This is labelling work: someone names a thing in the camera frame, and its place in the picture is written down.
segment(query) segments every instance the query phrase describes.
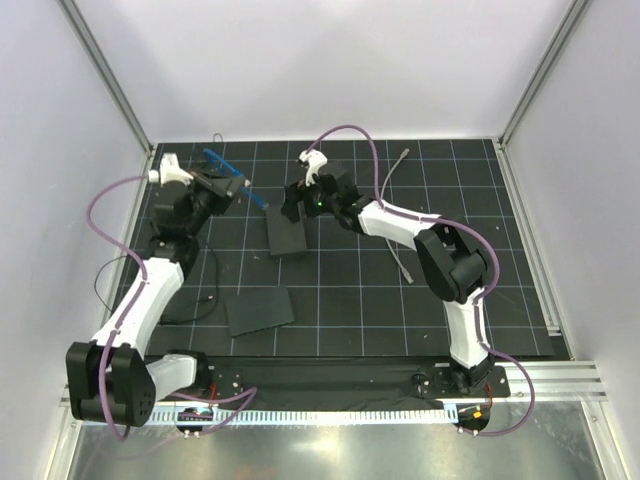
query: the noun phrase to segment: white panel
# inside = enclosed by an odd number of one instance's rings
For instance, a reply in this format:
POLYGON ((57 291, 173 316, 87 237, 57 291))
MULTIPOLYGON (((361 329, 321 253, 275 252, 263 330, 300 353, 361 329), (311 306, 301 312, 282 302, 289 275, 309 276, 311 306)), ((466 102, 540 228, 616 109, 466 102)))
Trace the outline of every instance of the white panel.
POLYGON ((571 2, 77 3, 152 140, 194 141, 498 135, 571 2))
MULTIPOLYGON (((65 354, 102 310, 92 291, 113 247, 84 222, 101 187, 142 168, 143 153, 56 2, 0 4, 0 464, 39 475, 66 383, 65 354)), ((121 236, 134 187, 96 221, 121 236)))
POLYGON ((637 0, 593 2, 509 148, 564 325, 578 354, 596 361, 632 461, 640 452, 638 25, 637 0))

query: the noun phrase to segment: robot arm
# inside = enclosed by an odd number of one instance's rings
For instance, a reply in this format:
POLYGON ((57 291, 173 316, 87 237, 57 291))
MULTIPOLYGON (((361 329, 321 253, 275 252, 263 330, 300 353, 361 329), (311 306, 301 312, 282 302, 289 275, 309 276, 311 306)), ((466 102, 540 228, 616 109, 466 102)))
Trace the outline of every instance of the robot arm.
MULTIPOLYGON (((207 169, 186 172, 174 154, 163 157, 159 172, 151 171, 149 180, 161 186, 153 197, 154 236, 142 255, 147 281, 112 345, 106 379, 114 422, 135 427, 146 423, 157 399, 182 388, 204 388, 211 383, 204 354, 173 351, 145 365, 144 353, 165 307, 196 261, 198 232, 209 217, 227 210, 245 181, 207 169)), ((98 392, 99 359, 142 281, 138 272, 109 321, 90 342, 75 342, 67 352, 71 410, 77 419, 105 420, 98 392)))
MULTIPOLYGON (((494 364, 478 339, 473 311, 473 302, 489 279, 489 259, 480 245, 453 227, 429 221, 439 215, 412 212, 385 201, 381 206, 359 194, 349 172, 338 163, 328 163, 318 151, 303 152, 299 163, 307 174, 285 187, 282 214, 299 221, 298 204, 302 203, 308 218, 329 213, 347 230, 387 238, 416 251, 427 284, 444 302, 456 383, 461 390, 478 387, 494 364), (420 220, 392 214, 387 207, 420 220)), ((487 345, 482 299, 478 303, 481 338, 487 345)))

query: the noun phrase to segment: black grid surface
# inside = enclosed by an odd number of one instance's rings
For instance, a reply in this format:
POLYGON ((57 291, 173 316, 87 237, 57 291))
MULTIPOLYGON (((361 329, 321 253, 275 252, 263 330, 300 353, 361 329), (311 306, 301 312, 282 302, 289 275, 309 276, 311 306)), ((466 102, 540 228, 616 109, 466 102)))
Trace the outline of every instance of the black grid surface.
MULTIPOLYGON (((163 144, 155 164, 173 152, 183 166, 206 163, 212 148, 252 180, 252 191, 270 204, 283 200, 283 185, 303 178, 295 159, 310 142, 163 144)), ((504 180, 488 140, 376 141, 380 183, 400 153, 409 155, 396 169, 386 199, 418 212, 465 221, 494 246, 501 263, 498 288, 486 301, 489 340, 512 355, 551 355, 553 349, 537 292, 525 258, 504 180)), ((349 169, 363 193, 373 192, 373 162, 368 144, 329 141, 321 146, 330 161, 349 169)), ((151 236, 147 187, 133 237, 137 251, 151 236)), ((226 312, 216 310, 198 322, 159 326, 148 354, 171 348, 208 355, 244 356, 439 356, 449 351, 445 312, 424 281, 415 253, 398 254, 415 283, 401 277, 383 239, 340 228, 332 217, 306 221, 309 253, 300 260, 269 258, 263 211, 247 197, 238 198, 223 217, 209 221, 200 234, 201 254, 183 288, 167 308, 172 317, 194 318, 208 309, 198 299, 214 295, 215 260, 221 300, 254 289, 289 287, 296 321, 287 326, 231 338, 226 312)), ((117 301, 130 286, 129 263, 117 301)))

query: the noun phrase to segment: white cord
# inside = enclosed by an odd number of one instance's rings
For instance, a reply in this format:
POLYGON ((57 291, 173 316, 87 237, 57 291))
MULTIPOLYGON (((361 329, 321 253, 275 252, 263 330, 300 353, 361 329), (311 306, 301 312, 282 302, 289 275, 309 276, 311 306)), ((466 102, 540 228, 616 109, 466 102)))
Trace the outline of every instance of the white cord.
MULTIPOLYGON (((380 192, 380 197, 382 197, 383 199, 384 199, 384 190, 385 190, 385 188, 387 188, 387 183, 389 182, 389 179, 391 178, 391 174, 398 167, 398 165, 400 165, 400 162, 402 162, 402 160, 404 160, 406 158, 407 155, 409 155, 409 149, 405 148, 402 151, 402 153, 400 154, 400 157, 398 158, 398 160, 396 160, 396 163, 394 163, 393 167, 391 167, 391 170, 389 170, 389 173, 387 173, 387 176, 384 179, 384 182, 382 183, 382 191, 380 192)), ((391 242, 389 242, 389 240, 386 239, 386 238, 384 240, 385 240, 385 242, 387 242, 387 247, 389 248, 389 252, 391 253, 391 256, 393 257, 393 259, 398 264, 398 268, 400 269, 400 272, 402 272, 402 276, 405 278, 407 283, 412 284, 413 283, 413 278, 411 277, 411 274, 409 273, 409 270, 406 269, 406 267, 402 264, 402 261, 400 260, 400 258, 398 258, 398 255, 396 254, 395 250, 391 246, 391 242)))

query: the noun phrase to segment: metal corner post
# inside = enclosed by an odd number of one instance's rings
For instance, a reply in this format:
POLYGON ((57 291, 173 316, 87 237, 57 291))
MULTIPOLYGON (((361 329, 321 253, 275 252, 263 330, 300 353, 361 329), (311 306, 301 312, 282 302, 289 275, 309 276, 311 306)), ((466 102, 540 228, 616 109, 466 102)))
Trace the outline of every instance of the metal corner post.
POLYGON ((127 100, 127 97, 124 94, 124 91, 120 87, 118 80, 116 79, 109 63, 107 62, 98 42, 96 41, 93 33, 91 33, 91 29, 87 25, 78 5, 74 0, 57 0, 58 5, 62 9, 64 15, 69 20, 69 23, 73 30, 75 31, 80 43, 84 47, 89 59, 93 63, 98 75, 104 82, 106 89, 109 91, 111 98, 115 102, 118 110, 122 113, 125 121, 129 125, 129 128, 133 132, 134 136, 140 143, 140 146, 144 149, 144 151, 149 154, 151 152, 151 142, 147 137, 142 125, 140 124, 138 118, 136 117, 131 104, 127 100))
POLYGON ((500 136, 499 143, 503 147, 508 145, 511 141, 511 138, 520 125, 520 122, 527 113, 529 106, 533 103, 538 91, 549 76, 553 66, 558 61, 558 58, 564 50, 571 34, 575 31, 580 20, 584 17, 587 7, 591 4, 591 1, 592 0, 573 0, 571 6, 567 9, 562 22, 560 22, 560 25, 549 44, 549 47, 547 47, 546 52, 542 56, 542 60, 540 61, 538 68, 536 68, 536 71, 534 72, 533 77, 531 77, 527 88, 525 88, 518 105, 511 114, 511 118, 509 118, 504 132, 500 136))

